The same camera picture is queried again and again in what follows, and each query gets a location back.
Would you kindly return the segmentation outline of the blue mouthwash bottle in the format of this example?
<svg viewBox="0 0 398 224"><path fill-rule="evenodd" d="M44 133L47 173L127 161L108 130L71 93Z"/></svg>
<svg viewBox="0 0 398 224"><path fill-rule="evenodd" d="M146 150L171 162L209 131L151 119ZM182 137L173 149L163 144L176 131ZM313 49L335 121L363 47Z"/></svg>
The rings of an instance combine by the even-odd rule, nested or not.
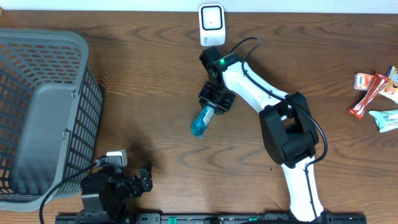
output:
<svg viewBox="0 0 398 224"><path fill-rule="evenodd" d="M208 123L215 114L215 109L210 106L205 106L200 114L193 120L191 124L191 132L194 136L200 138L206 131Z"/></svg>

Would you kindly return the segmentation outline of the small orange snack box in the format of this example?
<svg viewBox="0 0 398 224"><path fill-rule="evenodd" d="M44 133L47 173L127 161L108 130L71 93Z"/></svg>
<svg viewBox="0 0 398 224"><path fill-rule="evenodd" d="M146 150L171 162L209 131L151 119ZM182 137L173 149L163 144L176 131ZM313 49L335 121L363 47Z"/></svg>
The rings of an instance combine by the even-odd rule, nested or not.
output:
<svg viewBox="0 0 398 224"><path fill-rule="evenodd" d="M354 76L354 89L366 91L370 84L373 82L374 75L366 74L366 73L357 73Z"/></svg>

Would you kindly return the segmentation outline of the orange chocolate bar wrapper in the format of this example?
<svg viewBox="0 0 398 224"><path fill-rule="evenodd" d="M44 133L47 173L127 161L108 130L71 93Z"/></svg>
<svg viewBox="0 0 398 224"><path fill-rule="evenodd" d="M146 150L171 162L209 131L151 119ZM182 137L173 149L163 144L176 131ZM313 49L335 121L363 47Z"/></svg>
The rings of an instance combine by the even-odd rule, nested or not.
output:
<svg viewBox="0 0 398 224"><path fill-rule="evenodd" d="M391 80L389 78L380 73L371 75L368 80L368 85L364 98L354 107L348 109L348 113L354 115L358 119L362 119L368 104L372 102L376 95L382 89L384 89L390 81Z"/></svg>

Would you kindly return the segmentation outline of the teal wet wipes pack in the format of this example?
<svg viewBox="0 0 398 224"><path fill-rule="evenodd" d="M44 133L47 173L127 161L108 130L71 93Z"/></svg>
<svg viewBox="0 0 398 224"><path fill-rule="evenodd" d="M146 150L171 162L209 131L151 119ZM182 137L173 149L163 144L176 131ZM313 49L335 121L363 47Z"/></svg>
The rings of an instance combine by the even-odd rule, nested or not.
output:
<svg viewBox="0 0 398 224"><path fill-rule="evenodd" d="M380 133L397 129L397 110L369 111L374 118Z"/></svg>

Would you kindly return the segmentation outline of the cream snack bag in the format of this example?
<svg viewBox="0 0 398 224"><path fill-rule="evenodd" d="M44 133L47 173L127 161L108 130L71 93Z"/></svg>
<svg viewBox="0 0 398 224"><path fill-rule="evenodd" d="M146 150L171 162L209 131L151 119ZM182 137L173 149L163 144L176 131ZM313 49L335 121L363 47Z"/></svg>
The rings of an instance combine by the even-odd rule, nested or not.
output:
<svg viewBox="0 0 398 224"><path fill-rule="evenodd" d="M390 81L385 88L380 91L380 94L397 103L397 68L390 66L386 73L386 77L389 78Z"/></svg>

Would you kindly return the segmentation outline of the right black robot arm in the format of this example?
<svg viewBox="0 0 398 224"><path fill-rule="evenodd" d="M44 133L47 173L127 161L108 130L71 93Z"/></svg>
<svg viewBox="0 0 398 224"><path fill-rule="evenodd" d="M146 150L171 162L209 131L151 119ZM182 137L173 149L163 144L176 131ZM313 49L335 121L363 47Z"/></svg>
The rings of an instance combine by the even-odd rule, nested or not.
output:
<svg viewBox="0 0 398 224"><path fill-rule="evenodd" d="M191 125L192 134L202 136L212 117L228 112L240 96L259 115L264 147L282 167L292 215L301 222L319 220L324 209L312 166L315 146L325 135L309 112L305 97L274 88L234 52L222 55L212 46L199 59L209 80L199 94L202 111Z"/></svg>

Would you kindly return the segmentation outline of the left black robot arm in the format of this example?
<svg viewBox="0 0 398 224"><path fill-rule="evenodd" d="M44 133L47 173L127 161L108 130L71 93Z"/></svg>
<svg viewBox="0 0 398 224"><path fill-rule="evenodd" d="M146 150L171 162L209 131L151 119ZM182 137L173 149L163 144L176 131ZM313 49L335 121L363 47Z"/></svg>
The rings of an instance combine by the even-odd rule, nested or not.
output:
<svg viewBox="0 0 398 224"><path fill-rule="evenodd" d="M126 202L152 190L152 163L138 171L139 175L126 176L121 162L101 163L101 169L80 184L83 210L75 223L135 223L136 216L127 210Z"/></svg>

